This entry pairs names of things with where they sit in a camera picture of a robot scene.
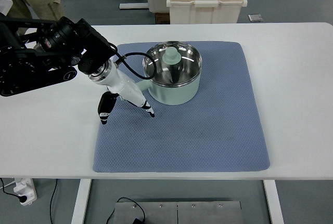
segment gray floor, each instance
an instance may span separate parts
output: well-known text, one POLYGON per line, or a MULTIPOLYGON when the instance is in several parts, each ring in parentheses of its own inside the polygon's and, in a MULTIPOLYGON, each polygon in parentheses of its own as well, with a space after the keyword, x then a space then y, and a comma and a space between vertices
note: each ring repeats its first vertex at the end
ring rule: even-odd
MULTIPOLYGON (((248 0, 238 23, 248 14, 261 14, 264 22, 328 22, 333 24, 333 0, 248 0)), ((84 18, 92 25, 154 24, 148 10, 119 10, 120 3, 147 0, 62 0, 66 16, 84 18)), ((35 179, 38 200, 21 206, 0 193, 0 223, 49 223, 49 201, 55 180, 35 179)), ((53 204, 54 223, 70 223, 79 180, 60 180, 53 204)), ((12 192, 13 186, 7 188, 12 192)), ((333 223, 332 181, 277 181, 285 224, 333 223)), ((85 223, 105 223, 121 196, 136 200, 238 200, 245 223, 270 223, 259 181, 114 181, 94 180, 85 223)))

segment table leg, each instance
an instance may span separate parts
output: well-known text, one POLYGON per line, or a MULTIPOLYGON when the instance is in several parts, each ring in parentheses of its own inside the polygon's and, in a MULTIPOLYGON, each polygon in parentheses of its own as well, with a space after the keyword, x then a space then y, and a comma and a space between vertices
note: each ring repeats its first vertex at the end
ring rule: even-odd
POLYGON ((263 180, 272 224, 284 224, 275 180, 263 180))
POLYGON ((73 217, 72 217, 72 224, 83 224, 85 211, 88 204, 90 186, 92 180, 91 179, 81 179, 78 195, 76 197, 73 217))

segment white table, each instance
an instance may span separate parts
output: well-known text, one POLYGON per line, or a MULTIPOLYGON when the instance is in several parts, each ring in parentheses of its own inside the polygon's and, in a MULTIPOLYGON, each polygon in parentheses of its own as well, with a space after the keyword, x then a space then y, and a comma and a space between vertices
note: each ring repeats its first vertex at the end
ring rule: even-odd
POLYGON ((108 41, 241 44, 271 166, 237 173, 95 173, 104 88, 70 82, 0 98, 0 176, 97 179, 333 179, 333 27, 327 23, 118 25, 108 41))

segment black cable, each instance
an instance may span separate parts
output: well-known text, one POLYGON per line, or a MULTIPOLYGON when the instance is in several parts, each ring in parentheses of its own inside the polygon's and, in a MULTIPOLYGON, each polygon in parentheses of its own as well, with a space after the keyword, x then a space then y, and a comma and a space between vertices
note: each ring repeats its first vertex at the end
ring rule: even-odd
POLYGON ((5 193, 5 194, 9 194, 9 195, 12 195, 12 196, 15 196, 17 197, 19 200, 20 200, 20 203, 23 203, 23 202, 26 202, 27 200, 27 197, 25 195, 23 196, 19 196, 19 195, 15 195, 15 194, 11 194, 11 193, 8 193, 5 191, 5 184, 4 184, 4 181, 2 181, 2 178, 0 178, 1 182, 2 182, 2 191, 5 193))
POLYGON ((58 185, 58 179, 56 179, 56 185, 54 187, 53 194, 52 194, 51 201, 50 201, 50 220, 51 220, 51 224, 53 224, 53 222, 52 222, 52 214, 51 214, 52 200, 53 200, 54 193, 56 192, 57 185, 58 185))
POLYGON ((155 63, 155 61, 154 61, 154 59, 150 56, 150 55, 148 55, 148 54, 146 54, 146 53, 144 53, 144 52, 129 52, 128 54, 125 54, 124 56, 125 57, 127 57, 127 56, 132 56, 132 55, 142 55, 142 56, 145 56, 145 57, 147 57, 148 59, 150 59, 151 60, 151 62, 152 62, 152 65, 154 66, 154 72, 152 73, 152 75, 151 76, 149 76, 149 77, 144 77, 144 76, 141 76, 140 74, 138 74, 136 71, 134 71, 127 63, 126 63, 126 61, 124 60, 124 58, 118 53, 118 52, 116 52, 116 55, 118 56, 118 58, 121 60, 121 62, 122 63, 124 63, 124 65, 133 73, 133 74, 135 74, 137 77, 139 77, 139 78, 141 78, 141 79, 143 79, 143 80, 150 80, 150 79, 152 79, 153 77, 155 77, 155 75, 156 75, 156 73, 157 73, 157 66, 156 66, 156 63, 155 63))
POLYGON ((109 45, 111 46, 111 47, 113 47, 114 48, 114 50, 115 51, 118 51, 118 48, 117 48, 117 46, 116 45, 114 45, 113 43, 111 43, 111 42, 108 42, 109 43, 109 45))
MULTIPOLYGON (((127 199, 127 200, 129 200, 129 201, 131 201, 131 202, 134 202, 136 205, 139 206, 139 208, 141 208, 142 213, 144 213, 144 219, 142 220, 142 222, 145 223, 145 221, 146 221, 146 214, 145 214, 145 211, 142 209, 142 207, 141 207, 136 201, 134 201, 134 200, 132 200, 132 199, 130 199, 130 198, 127 198, 127 197, 120 197, 120 198, 117 200, 117 202, 119 202, 119 201, 122 200, 122 199, 127 199)), ((107 221, 106 221, 106 224, 109 223, 109 220, 111 219, 111 217, 112 217, 112 215, 113 215, 115 209, 116 209, 116 208, 113 209, 111 215, 109 216, 109 218, 108 218, 107 221)))

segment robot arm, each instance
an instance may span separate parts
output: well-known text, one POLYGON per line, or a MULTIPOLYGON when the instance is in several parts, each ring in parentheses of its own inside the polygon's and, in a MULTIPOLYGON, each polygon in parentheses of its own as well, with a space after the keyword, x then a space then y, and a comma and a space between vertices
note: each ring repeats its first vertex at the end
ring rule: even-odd
MULTIPOLYGON (((76 76, 74 66, 78 65, 78 69, 93 82, 108 86, 113 100, 115 95, 120 95, 154 116, 136 84, 110 60, 114 55, 119 57, 118 64, 123 62, 128 67, 117 48, 84 19, 73 23, 66 17, 57 22, 0 17, 0 95, 12 96, 69 81, 76 76), (18 36, 18 27, 37 28, 37 32, 18 36), (25 44, 31 41, 36 41, 37 46, 26 48, 25 44)), ((108 104, 107 100, 102 101, 104 103, 100 103, 99 111, 106 108, 109 111, 110 107, 101 106, 108 104)), ((99 114, 105 118, 109 113, 99 114)))

